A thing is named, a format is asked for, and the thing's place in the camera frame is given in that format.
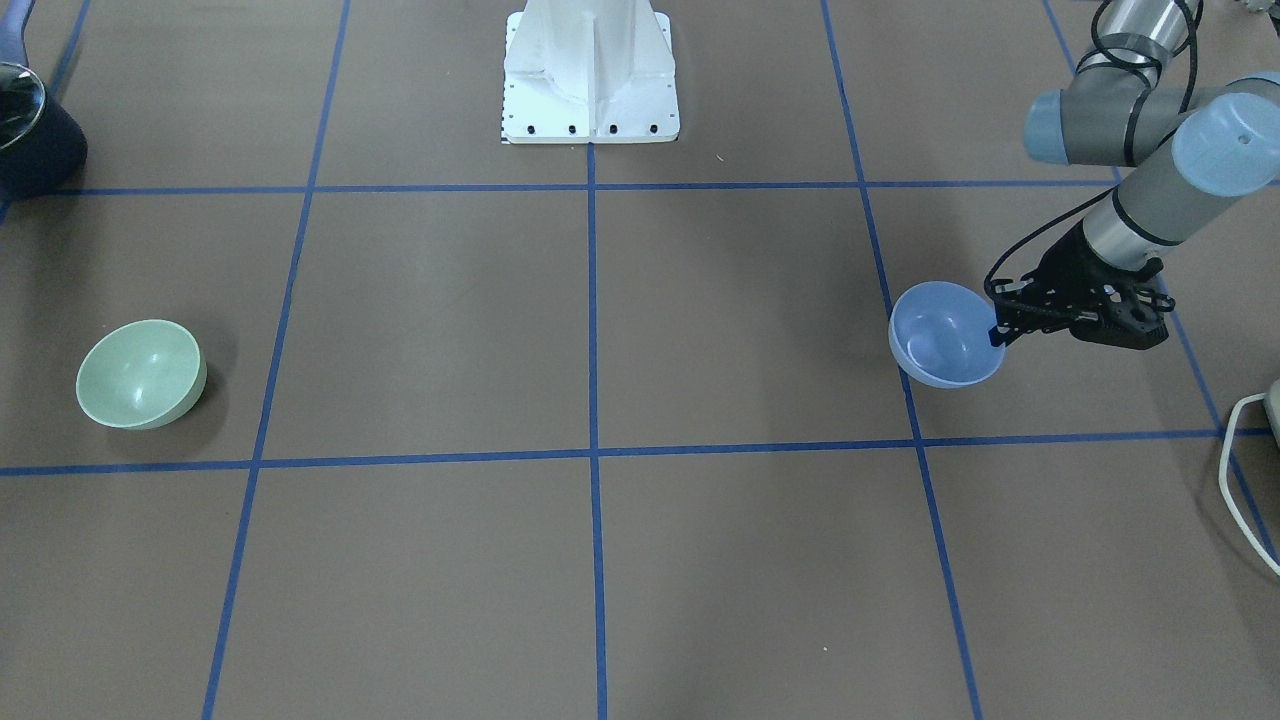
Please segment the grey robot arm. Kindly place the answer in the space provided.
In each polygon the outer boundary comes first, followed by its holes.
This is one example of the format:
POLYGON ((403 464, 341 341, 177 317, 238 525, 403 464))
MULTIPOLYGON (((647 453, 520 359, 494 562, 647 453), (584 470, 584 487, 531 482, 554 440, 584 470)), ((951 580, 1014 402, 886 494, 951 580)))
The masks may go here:
POLYGON ((1147 350, 1169 337, 1166 256, 1277 177, 1277 74, 1197 88, 1199 1, 1105 1, 1071 83, 1030 105, 1027 154, 1126 176, 1066 213, 1071 228, 1019 279, 989 272, 989 342, 1069 332, 1147 350))

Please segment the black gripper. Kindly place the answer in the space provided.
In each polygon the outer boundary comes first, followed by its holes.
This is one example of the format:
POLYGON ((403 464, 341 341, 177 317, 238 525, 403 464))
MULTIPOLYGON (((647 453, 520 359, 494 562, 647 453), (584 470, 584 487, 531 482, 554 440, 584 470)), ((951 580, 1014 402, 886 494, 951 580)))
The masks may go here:
POLYGON ((1019 281, 1007 282, 1007 306, 995 306, 992 347, 1034 333, 1066 331, 1075 340, 1148 350, 1170 337, 1171 297, 1158 284, 1164 261, 1146 259, 1135 272, 1111 266, 1074 225, 1019 281))

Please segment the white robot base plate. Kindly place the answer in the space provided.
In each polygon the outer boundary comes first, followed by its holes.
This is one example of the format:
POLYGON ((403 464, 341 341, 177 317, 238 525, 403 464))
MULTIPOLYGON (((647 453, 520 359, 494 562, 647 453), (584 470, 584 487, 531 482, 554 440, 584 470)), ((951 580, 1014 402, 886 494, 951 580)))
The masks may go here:
POLYGON ((681 135, 672 24, 649 1, 529 1, 506 18, 506 143, 681 135))

